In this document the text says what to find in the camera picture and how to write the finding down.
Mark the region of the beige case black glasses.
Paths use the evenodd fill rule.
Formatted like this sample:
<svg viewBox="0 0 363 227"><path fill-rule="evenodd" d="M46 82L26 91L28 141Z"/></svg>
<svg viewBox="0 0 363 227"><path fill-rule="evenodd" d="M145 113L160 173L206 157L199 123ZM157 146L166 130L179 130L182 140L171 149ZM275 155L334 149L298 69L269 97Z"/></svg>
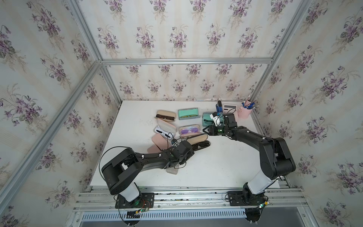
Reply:
<svg viewBox="0 0 363 227"><path fill-rule="evenodd" d="M202 142L202 141L208 141L208 135L207 134L200 134L193 137L190 137L186 140L188 143L190 143L192 146L193 144Z"/></svg>

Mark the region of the grey case red sunglasses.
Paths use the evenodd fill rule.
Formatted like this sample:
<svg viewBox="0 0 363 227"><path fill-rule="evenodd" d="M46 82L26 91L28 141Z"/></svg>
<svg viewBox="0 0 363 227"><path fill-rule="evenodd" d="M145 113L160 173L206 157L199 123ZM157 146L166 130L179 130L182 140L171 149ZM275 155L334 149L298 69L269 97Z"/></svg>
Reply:
<svg viewBox="0 0 363 227"><path fill-rule="evenodd" d="M177 175L178 174L178 168L174 168L174 167L168 168L168 169L166 169L166 172L168 174Z"/></svg>

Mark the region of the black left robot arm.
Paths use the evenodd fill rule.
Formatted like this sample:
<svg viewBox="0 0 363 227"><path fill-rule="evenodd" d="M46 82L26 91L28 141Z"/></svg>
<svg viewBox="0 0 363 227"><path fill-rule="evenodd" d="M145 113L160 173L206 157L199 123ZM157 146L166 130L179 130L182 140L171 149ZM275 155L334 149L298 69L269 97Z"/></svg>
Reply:
<svg viewBox="0 0 363 227"><path fill-rule="evenodd" d="M193 155L193 146L182 141L176 147L163 149L159 153L137 153L130 147L115 146L107 151L123 149L98 170L111 195L119 195L128 203L141 199L141 192L134 183L140 172L152 169L169 169L185 164Z"/></svg>

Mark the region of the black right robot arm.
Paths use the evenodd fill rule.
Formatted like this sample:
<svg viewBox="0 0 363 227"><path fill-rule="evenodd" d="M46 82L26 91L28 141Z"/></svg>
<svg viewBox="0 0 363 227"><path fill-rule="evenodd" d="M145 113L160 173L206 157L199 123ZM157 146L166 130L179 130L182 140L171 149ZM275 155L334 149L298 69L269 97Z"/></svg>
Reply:
<svg viewBox="0 0 363 227"><path fill-rule="evenodd" d="M259 152L261 171L245 183L242 195L246 199L262 196L278 177L295 172L296 163L283 138L266 137L245 126L238 126L234 114L231 113L222 115L222 118L220 123L205 127L203 132L209 136L225 136L242 142Z"/></svg>

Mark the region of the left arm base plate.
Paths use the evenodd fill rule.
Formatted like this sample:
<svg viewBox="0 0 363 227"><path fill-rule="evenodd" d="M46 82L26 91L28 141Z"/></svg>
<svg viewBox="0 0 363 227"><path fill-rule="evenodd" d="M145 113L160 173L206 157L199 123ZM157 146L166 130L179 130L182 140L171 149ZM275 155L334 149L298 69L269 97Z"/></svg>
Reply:
<svg viewBox="0 0 363 227"><path fill-rule="evenodd" d="M117 194L116 198L116 209L144 209L144 208L153 208L154 206L154 193L142 193L139 197L137 197L134 201L128 202L126 199Z"/></svg>

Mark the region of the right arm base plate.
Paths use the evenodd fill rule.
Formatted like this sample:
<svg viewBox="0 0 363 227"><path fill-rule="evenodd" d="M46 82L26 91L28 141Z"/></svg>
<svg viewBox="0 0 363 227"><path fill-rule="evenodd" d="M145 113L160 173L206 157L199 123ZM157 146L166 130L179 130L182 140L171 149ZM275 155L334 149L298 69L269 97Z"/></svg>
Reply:
<svg viewBox="0 0 363 227"><path fill-rule="evenodd" d="M268 204L268 197L264 193L252 194L247 190L228 191L225 201L230 206L252 206L254 208L262 208Z"/></svg>

